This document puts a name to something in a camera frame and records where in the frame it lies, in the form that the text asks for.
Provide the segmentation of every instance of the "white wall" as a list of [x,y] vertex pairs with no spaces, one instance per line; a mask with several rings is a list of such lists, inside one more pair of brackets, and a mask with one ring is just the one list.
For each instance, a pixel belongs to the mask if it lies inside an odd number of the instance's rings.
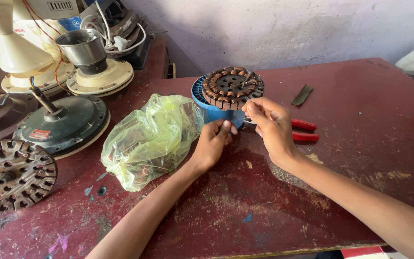
[[414,0],[121,0],[168,39],[178,77],[271,69],[414,50]]

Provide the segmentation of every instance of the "plastic bag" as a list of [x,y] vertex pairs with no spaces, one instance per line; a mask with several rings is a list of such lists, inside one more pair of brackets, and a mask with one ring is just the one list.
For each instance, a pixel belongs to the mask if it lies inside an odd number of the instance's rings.
[[140,191],[183,161],[203,126],[204,116],[191,98],[153,94],[113,128],[102,163],[125,190]]

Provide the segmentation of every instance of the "red wire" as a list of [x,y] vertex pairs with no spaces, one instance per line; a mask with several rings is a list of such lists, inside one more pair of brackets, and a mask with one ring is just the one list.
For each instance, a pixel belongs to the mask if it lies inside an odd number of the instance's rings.
[[[34,23],[36,24],[36,26],[38,26],[38,28],[42,31],[42,32],[44,32],[44,34],[46,34],[47,35],[47,37],[49,37],[49,39],[51,39],[53,42],[55,42],[55,40],[49,35],[49,34],[47,34],[47,32],[45,32],[42,28],[41,28],[41,26],[39,26],[39,24],[36,22],[36,20],[35,20],[35,18],[33,17],[33,15],[30,13],[30,10],[28,9],[28,7],[31,9],[31,11],[39,18],[39,19],[41,19],[41,21],[43,21],[45,24],[47,24],[47,26],[49,26],[49,27],[51,27],[54,31],[56,31],[59,35],[60,35],[60,32],[58,32],[58,30],[56,30],[56,29],[54,29],[54,27],[52,27],[50,24],[48,24],[48,23],[46,23],[46,21],[44,21],[41,17],[39,17],[39,15],[37,15],[34,11],[33,11],[33,9],[31,8],[31,6],[30,6],[30,4],[27,2],[27,0],[22,0],[22,2],[25,4],[25,8],[27,9],[27,11],[28,11],[28,14],[30,14],[30,16],[31,16],[31,18],[32,18],[32,20],[34,21]],[[65,91],[67,91],[68,93],[71,93],[70,91],[68,91],[68,90],[66,90],[65,88],[63,88],[63,86],[60,84],[60,82],[58,81],[58,79],[57,79],[57,69],[58,69],[58,67],[60,67],[60,63],[63,61],[63,53],[62,53],[62,50],[60,49],[60,47],[57,45],[57,47],[58,47],[58,50],[60,51],[60,61],[58,62],[58,64],[57,64],[57,67],[55,68],[55,71],[54,71],[54,76],[55,76],[55,81],[57,82],[57,84],[63,89],[63,90],[65,90]]]

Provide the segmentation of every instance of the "maroon table surface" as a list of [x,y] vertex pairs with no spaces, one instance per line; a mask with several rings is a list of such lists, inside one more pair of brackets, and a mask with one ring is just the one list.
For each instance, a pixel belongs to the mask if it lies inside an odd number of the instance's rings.
[[[84,258],[169,177],[131,193],[112,174],[104,175],[99,160],[113,126],[151,94],[191,97],[196,77],[161,79],[164,55],[165,42],[154,41],[147,68],[136,71],[123,91],[103,98],[111,111],[109,127],[91,146],[57,161],[57,183],[48,197],[0,213],[0,258]],[[318,126],[318,142],[297,143],[304,154],[414,206],[412,80],[379,58],[257,73],[265,96],[289,108],[292,118]],[[300,107],[291,105],[305,84],[314,90]],[[273,165],[253,126],[233,140],[170,210],[142,258],[250,258],[384,243],[339,205]],[[108,191],[98,196],[101,186]]]

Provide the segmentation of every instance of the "red label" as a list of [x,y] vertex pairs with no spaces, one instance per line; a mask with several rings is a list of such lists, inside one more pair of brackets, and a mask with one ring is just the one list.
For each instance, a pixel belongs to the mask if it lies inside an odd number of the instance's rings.
[[35,139],[46,139],[46,138],[49,138],[50,132],[51,132],[50,130],[36,129],[30,134],[30,137],[35,138]]

